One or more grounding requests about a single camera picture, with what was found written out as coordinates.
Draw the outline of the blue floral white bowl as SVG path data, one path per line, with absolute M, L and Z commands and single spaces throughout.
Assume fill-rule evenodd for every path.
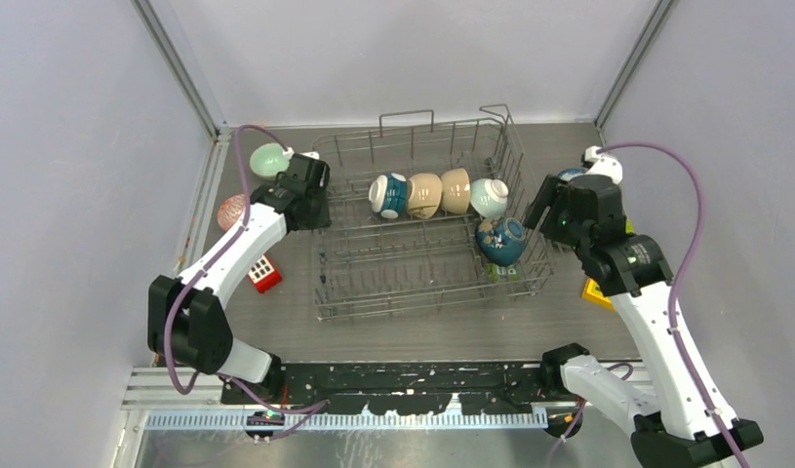
M 583 176 L 587 172 L 586 168 L 569 168 L 558 173 L 558 177 L 564 181 L 569 181 L 577 176 Z

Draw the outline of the pale green celadon bowl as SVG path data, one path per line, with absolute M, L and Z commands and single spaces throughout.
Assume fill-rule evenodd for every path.
M 279 143 L 267 143 L 257 148 L 249 158 L 251 171 L 262 179 L 274 179 L 284 173 L 294 154 L 291 147 Z

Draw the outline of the grey wire dish rack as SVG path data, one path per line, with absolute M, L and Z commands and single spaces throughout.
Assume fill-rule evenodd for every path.
M 429 219 L 374 214 L 370 184 L 382 174 L 441 174 L 464 168 L 472 179 L 509 188 L 506 215 L 522 219 L 537 181 L 507 105 L 484 105 L 477 118 L 396 126 L 380 116 L 373 129 L 321 136 L 313 149 L 329 164 L 332 225 L 315 242 L 315 306 L 322 321 L 403 312 L 503 305 L 534 296 L 555 272 L 557 250 L 536 231 L 515 262 L 519 281 L 494 283 L 474 232 L 480 217 L 437 212 Z

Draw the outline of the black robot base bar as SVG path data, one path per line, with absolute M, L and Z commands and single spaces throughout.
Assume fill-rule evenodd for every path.
M 271 369 L 269 383 L 222 386 L 225 405 L 261 397 L 274 406 L 306 409 L 320 402 L 332 415 L 513 416 L 543 408 L 545 431 L 574 436 L 582 426 L 576 397 L 544 390 L 539 365 L 516 361 L 412 363 L 287 363 Z

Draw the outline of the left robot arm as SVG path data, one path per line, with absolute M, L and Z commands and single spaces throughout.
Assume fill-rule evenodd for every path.
M 245 381 L 257 402 L 274 402 L 283 388 L 276 355 L 234 337 L 225 306 L 250 269 L 292 231 L 330 225 L 330 167 L 315 152 L 296 153 L 286 171 L 250 197 L 247 214 L 176 278 L 150 284 L 147 346 L 165 359 L 204 374 Z

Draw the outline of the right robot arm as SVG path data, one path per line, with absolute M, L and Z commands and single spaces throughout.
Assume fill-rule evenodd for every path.
M 570 343 L 542 355 L 537 381 L 553 400 L 576 396 L 630 440 L 644 467 L 706 467 L 763 444 L 759 425 L 740 418 L 697 354 L 673 274 L 658 243 L 629 233 L 619 186 L 606 175 L 549 175 L 524 224 L 573 249 L 636 343 L 655 392 L 645 393 Z

